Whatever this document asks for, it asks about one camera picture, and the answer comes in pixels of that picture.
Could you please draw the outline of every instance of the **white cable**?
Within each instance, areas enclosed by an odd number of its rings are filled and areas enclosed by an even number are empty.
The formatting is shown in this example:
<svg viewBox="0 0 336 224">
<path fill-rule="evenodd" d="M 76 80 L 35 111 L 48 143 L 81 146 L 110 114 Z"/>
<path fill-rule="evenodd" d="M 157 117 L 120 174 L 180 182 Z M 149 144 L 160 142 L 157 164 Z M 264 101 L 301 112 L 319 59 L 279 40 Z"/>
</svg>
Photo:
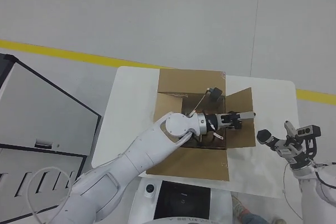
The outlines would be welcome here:
<svg viewBox="0 0 336 224">
<path fill-rule="evenodd" d="M 50 223 L 50 222 L 51 222 L 51 221 L 58 215 L 58 213 L 60 213 L 60 211 L 62 210 L 63 206 L 66 204 L 66 202 L 67 202 L 67 200 L 68 200 L 68 197 L 69 197 L 69 194 L 70 194 L 70 192 L 71 192 L 71 190 L 72 190 L 72 182 L 71 182 L 70 177 L 67 175 L 67 173 L 66 173 L 65 171 L 63 171 L 63 170 L 61 170 L 60 168 L 57 168 L 57 167 L 55 167 L 55 166 L 49 166 L 49 167 L 42 168 L 41 170 L 37 171 L 37 172 L 31 177 L 31 179 L 30 179 L 30 181 L 29 181 L 29 183 L 28 183 L 28 185 L 27 185 L 27 188 L 26 188 L 26 202 L 27 202 L 27 205 L 28 205 L 29 208 L 30 208 L 30 211 L 31 211 L 32 215 L 34 216 L 34 218 L 36 219 L 36 221 L 37 221 L 39 224 L 44 224 L 44 223 L 39 219 L 39 216 L 36 214 L 34 208 L 32 207 L 32 204 L 31 204 L 31 201 L 30 201 L 30 197 L 29 197 L 29 187 L 30 187 L 30 185 L 31 185 L 32 180 L 34 179 L 34 177 L 35 177 L 38 173 L 40 173 L 40 172 L 42 172 L 42 171 L 44 171 L 44 170 L 50 170 L 50 169 L 58 170 L 58 171 L 60 171 L 61 173 L 63 173 L 63 174 L 67 177 L 67 179 L 68 179 L 68 194 L 66 195 L 66 197 L 65 197 L 65 199 L 64 199 L 64 201 L 63 201 L 62 206 L 57 210 L 56 214 L 50 219 L 50 221 L 47 222 L 47 224 L 49 224 L 49 223 Z"/>
<path fill-rule="evenodd" d="M 283 191 L 283 193 L 284 193 L 284 197 L 285 197 L 285 201 L 286 201 L 286 203 L 287 203 L 287 205 L 291 208 L 291 210 L 302 220 L 302 218 L 301 218 L 301 216 L 299 216 L 298 214 L 297 214 L 297 212 L 291 207 L 291 205 L 290 205 L 290 203 L 287 201 L 287 198 L 286 198 L 286 191 L 285 191 L 285 173 L 286 173 L 286 167 L 287 167 L 287 165 L 289 165 L 289 163 L 287 163 L 286 165 L 285 165 L 285 169 L 284 169 L 284 176 L 283 176 L 283 186 L 284 186 L 284 191 Z"/>
<path fill-rule="evenodd" d="M 87 171 L 86 173 L 84 173 L 84 174 L 82 174 L 82 175 L 87 175 L 87 174 L 90 173 L 91 171 L 94 171 L 94 170 L 96 170 L 97 168 L 100 168 L 100 167 L 102 167 L 102 166 L 105 166 L 105 165 L 107 165 L 107 164 L 109 164 L 109 163 L 115 161 L 116 159 L 120 158 L 121 156 L 122 156 L 122 154 L 118 154 L 118 156 L 117 156 L 116 158 L 114 158 L 113 160 L 110 160 L 110 161 L 108 161 L 108 162 L 105 162 L 104 164 L 101 164 L 101 165 L 99 165 L 98 167 L 93 168 L 93 169 Z M 61 203 L 61 204 L 59 205 L 59 206 L 61 206 L 61 207 L 57 210 L 56 214 L 55 214 L 55 215 L 54 215 L 54 216 L 53 216 L 47 223 L 43 223 L 43 222 L 40 220 L 39 216 L 36 214 L 34 208 L 32 207 L 32 204 L 31 204 L 31 201 L 30 201 L 30 197 L 29 197 L 29 187 L 30 187 L 30 185 L 31 185 L 32 180 L 34 179 L 34 177 L 35 177 L 38 173 L 40 173 L 40 172 L 42 172 L 42 171 L 44 171 L 44 170 L 50 170 L 50 169 L 58 170 L 58 171 L 60 171 L 61 173 L 63 173 L 63 174 L 67 177 L 67 179 L 68 179 L 68 193 L 67 193 L 65 199 L 63 200 L 63 203 Z M 34 216 L 34 218 L 36 219 L 36 221 L 37 221 L 39 224 L 50 224 L 51 221 L 52 221 L 52 220 L 53 220 L 53 219 L 54 219 L 54 218 L 61 212 L 62 208 L 64 207 L 64 205 L 66 204 L 66 202 L 67 202 L 67 200 L 68 200 L 68 198 L 69 198 L 69 195 L 70 195 L 70 193 L 71 193 L 71 191 L 72 191 L 72 185 L 73 185 L 73 184 L 72 184 L 72 181 L 71 181 L 70 177 L 68 176 L 68 174 L 67 174 L 65 171 L 63 171 L 63 170 L 61 170 L 60 168 L 55 167 L 55 166 L 49 166 L 49 167 L 42 168 L 42 169 L 40 169 L 39 171 L 37 171 L 37 172 L 31 177 L 29 183 L 27 184 L 27 188 L 26 188 L 26 202 L 27 202 L 27 205 L 28 205 L 29 208 L 30 208 L 30 211 L 31 211 L 32 215 Z"/>
</svg>

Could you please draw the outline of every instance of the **yellow floor line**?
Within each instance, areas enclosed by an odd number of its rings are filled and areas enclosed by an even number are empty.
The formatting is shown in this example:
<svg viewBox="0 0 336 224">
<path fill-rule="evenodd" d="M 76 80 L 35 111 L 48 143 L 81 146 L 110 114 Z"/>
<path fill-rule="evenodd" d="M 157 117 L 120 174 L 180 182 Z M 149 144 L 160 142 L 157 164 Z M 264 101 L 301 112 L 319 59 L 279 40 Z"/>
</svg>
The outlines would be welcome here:
<svg viewBox="0 0 336 224">
<path fill-rule="evenodd" d="M 42 54 L 46 56 L 64 58 L 69 60 L 76 60 L 79 62 L 87 62 L 92 64 L 99 64 L 102 66 L 120 67 L 131 66 L 141 68 L 168 68 L 163 66 L 156 66 L 153 64 L 145 64 L 140 62 L 132 62 L 129 60 L 109 58 L 105 56 L 99 56 L 94 54 L 86 54 L 80 52 L 72 52 L 69 50 L 61 50 L 56 48 L 49 48 L 46 46 L 37 46 L 32 44 L 23 44 L 8 40 L 0 40 L 0 48 L 9 50 L 18 50 L 21 52 Z M 336 106 L 336 95 L 324 94 L 321 92 L 313 92 L 309 90 L 296 90 L 296 96 L 299 100 L 307 100 L 312 102 L 319 102 L 322 104 L 330 104 Z"/>
</svg>

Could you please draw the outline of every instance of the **white cabinet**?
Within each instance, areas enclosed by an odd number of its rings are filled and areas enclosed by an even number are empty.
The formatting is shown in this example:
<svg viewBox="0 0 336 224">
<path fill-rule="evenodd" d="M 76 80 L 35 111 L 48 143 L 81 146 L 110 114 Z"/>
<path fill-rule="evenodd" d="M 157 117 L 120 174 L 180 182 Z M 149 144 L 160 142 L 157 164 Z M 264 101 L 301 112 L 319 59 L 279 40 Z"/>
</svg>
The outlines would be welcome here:
<svg viewBox="0 0 336 224">
<path fill-rule="evenodd" d="M 25 191 L 28 181 L 39 169 L 56 166 L 74 181 L 83 157 L 52 153 L 0 149 L 0 222 L 29 214 Z M 67 178 L 57 170 L 38 174 L 31 183 L 29 195 L 36 211 L 59 204 L 68 193 Z"/>
<path fill-rule="evenodd" d="M 0 144 L 89 155 L 97 119 L 17 63 L 0 89 Z"/>
</svg>

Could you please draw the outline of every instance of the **cable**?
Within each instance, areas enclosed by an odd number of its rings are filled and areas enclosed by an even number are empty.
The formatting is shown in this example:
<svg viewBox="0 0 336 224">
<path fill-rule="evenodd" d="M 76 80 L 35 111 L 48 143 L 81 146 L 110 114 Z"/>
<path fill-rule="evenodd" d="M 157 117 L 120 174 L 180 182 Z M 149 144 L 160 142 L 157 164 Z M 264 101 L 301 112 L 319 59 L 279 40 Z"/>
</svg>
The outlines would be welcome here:
<svg viewBox="0 0 336 224">
<path fill-rule="evenodd" d="M 109 164 L 109 163 L 115 161 L 116 159 L 120 158 L 122 155 L 123 155 L 123 154 L 118 154 L 118 156 L 117 156 L 116 158 L 114 158 L 113 160 L 110 160 L 110 161 L 108 161 L 108 162 L 105 162 L 104 164 L 101 164 L 101 165 L 97 166 L 96 168 L 93 168 L 93 169 L 89 170 L 88 172 L 86 172 L 86 173 L 84 173 L 84 174 L 82 174 L 82 175 L 87 175 L 88 173 L 90 173 L 90 172 L 96 170 L 97 168 L 100 168 L 100 167 L 102 167 L 102 166 L 105 166 L 105 165 L 107 165 L 107 164 Z M 29 197 L 29 187 L 30 187 L 30 185 L 31 185 L 32 180 L 35 178 L 35 176 L 37 176 L 38 173 L 40 173 L 40 172 L 42 172 L 42 171 L 44 171 L 44 170 L 50 170 L 50 169 L 58 170 L 58 171 L 60 171 L 61 173 L 63 173 L 63 175 L 65 175 L 65 176 L 67 177 L 67 179 L 68 179 L 68 193 L 67 193 L 65 199 L 63 200 L 63 203 L 61 203 L 61 204 L 59 205 L 59 206 L 61 206 L 61 207 L 57 210 L 57 212 L 55 213 L 55 215 L 54 215 L 48 222 L 45 222 L 45 223 L 44 223 L 44 222 L 42 222 L 42 221 L 40 220 L 39 216 L 37 215 L 37 213 L 35 212 L 34 208 L 32 207 L 32 204 L 31 204 L 31 201 L 30 201 L 30 197 Z M 25 197 L 26 197 L 27 205 L 29 206 L 29 209 L 30 209 L 32 215 L 34 216 L 34 218 L 36 219 L 36 221 L 37 221 L 39 224 L 50 224 L 51 221 L 52 221 L 52 220 L 53 220 L 53 219 L 54 219 L 54 218 L 61 212 L 62 208 L 64 207 L 64 205 L 66 204 L 66 202 L 67 202 L 67 200 L 68 200 L 68 198 L 69 198 L 69 195 L 70 195 L 70 193 L 71 193 L 71 191 L 72 191 L 72 185 L 73 185 L 73 184 L 72 184 L 72 181 L 71 181 L 70 177 L 68 176 L 68 174 L 67 174 L 65 171 L 63 171 L 63 170 L 61 170 L 60 168 L 55 167 L 55 166 L 49 166 L 49 167 L 42 168 L 42 169 L 40 169 L 39 171 L 37 171 L 37 172 L 31 177 L 31 179 L 30 179 L 30 181 L 29 181 L 29 183 L 28 183 L 28 185 L 27 185 L 27 188 L 26 188 L 26 195 L 25 195 Z"/>
<path fill-rule="evenodd" d="M 323 185 L 328 186 L 329 188 L 332 188 L 332 189 L 336 189 L 336 186 L 327 184 L 326 182 L 324 182 L 323 180 L 321 180 L 320 175 L 319 175 L 319 173 L 318 173 L 317 171 L 315 172 L 315 174 L 316 174 L 316 177 L 318 178 L 318 180 L 319 180 Z"/>
<path fill-rule="evenodd" d="M 49 224 L 49 223 L 50 223 L 50 222 L 51 222 L 51 221 L 52 221 L 52 220 L 53 220 L 53 219 L 60 213 L 60 211 L 62 210 L 63 206 L 66 204 L 66 202 L 67 202 L 67 200 L 68 200 L 68 197 L 69 197 L 69 194 L 70 194 L 70 192 L 71 192 L 71 190 L 72 190 L 72 182 L 71 182 L 71 179 L 70 179 L 70 177 L 68 176 L 68 174 L 67 174 L 65 171 L 63 171 L 63 170 L 61 170 L 60 168 L 57 168 L 57 167 L 55 167 L 55 166 L 49 166 L 49 167 L 42 168 L 42 169 L 40 169 L 39 171 L 37 171 L 37 172 L 31 177 L 31 179 L 30 179 L 30 181 L 29 181 L 29 183 L 28 183 L 28 185 L 27 185 L 27 188 L 26 188 L 26 202 L 27 202 L 27 205 L 29 206 L 29 209 L 30 209 L 32 215 L 34 216 L 34 218 L 36 219 L 36 221 L 37 221 L 38 223 L 40 223 L 40 224 L 44 224 L 44 223 L 39 219 L 39 216 L 36 214 L 34 208 L 32 207 L 32 204 L 31 204 L 31 201 L 30 201 L 30 197 L 29 197 L 29 187 L 30 187 L 30 185 L 31 185 L 32 180 L 34 179 L 34 177 L 35 177 L 38 173 L 40 173 L 40 172 L 42 172 L 42 171 L 44 171 L 44 170 L 50 170 L 50 169 L 58 170 L 58 171 L 60 171 L 61 173 L 63 173 L 63 175 L 65 175 L 65 176 L 67 177 L 67 179 L 68 179 L 68 194 L 66 195 L 66 197 L 65 197 L 65 199 L 64 199 L 64 201 L 63 201 L 63 203 L 62 203 L 61 208 L 59 208 L 59 209 L 57 210 L 56 214 L 50 219 L 50 221 L 47 222 L 47 224 Z"/>
<path fill-rule="evenodd" d="M 291 205 L 290 205 L 290 203 L 288 202 L 288 200 L 287 200 L 287 198 L 286 198 L 286 191 L 285 191 L 285 173 L 286 173 L 286 167 L 287 167 L 287 165 L 289 165 L 289 163 L 287 163 L 286 165 L 285 165 L 285 168 L 284 168 L 284 176 L 283 176 L 283 178 L 282 178 L 282 180 L 283 180 L 283 186 L 284 186 L 284 197 L 285 197 L 285 201 L 286 201 L 286 203 L 287 203 L 287 205 L 291 208 L 291 210 L 302 220 L 302 218 L 301 218 L 301 216 L 299 216 L 298 214 L 297 214 L 297 212 L 291 207 Z"/>
</svg>

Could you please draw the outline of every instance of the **cardboard box flap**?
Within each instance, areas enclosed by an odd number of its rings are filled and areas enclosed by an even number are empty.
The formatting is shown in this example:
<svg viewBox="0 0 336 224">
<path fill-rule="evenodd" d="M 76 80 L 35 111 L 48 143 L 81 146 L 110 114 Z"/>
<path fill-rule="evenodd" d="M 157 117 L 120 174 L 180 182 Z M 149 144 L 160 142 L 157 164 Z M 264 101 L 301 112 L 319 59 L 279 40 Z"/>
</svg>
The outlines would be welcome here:
<svg viewBox="0 0 336 224">
<path fill-rule="evenodd" d="M 170 96 L 167 94 L 157 94 L 155 114 L 153 116 L 153 122 L 158 121 L 161 117 L 168 112 L 181 112 L 183 99 L 180 97 Z"/>
<path fill-rule="evenodd" d="M 225 96 L 225 73 L 218 71 L 160 69 L 158 92 L 203 94 L 207 88 L 219 88 Z"/>
<path fill-rule="evenodd" d="M 178 148 L 147 174 L 229 181 L 225 150 Z"/>
<path fill-rule="evenodd" d="M 236 92 L 225 98 L 225 109 L 229 111 L 248 112 L 253 109 L 253 96 L 251 88 L 247 88 L 240 92 Z M 243 120 L 241 130 L 226 130 L 226 147 L 227 148 L 243 148 L 254 147 L 255 129 L 254 120 Z"/>
</svg>

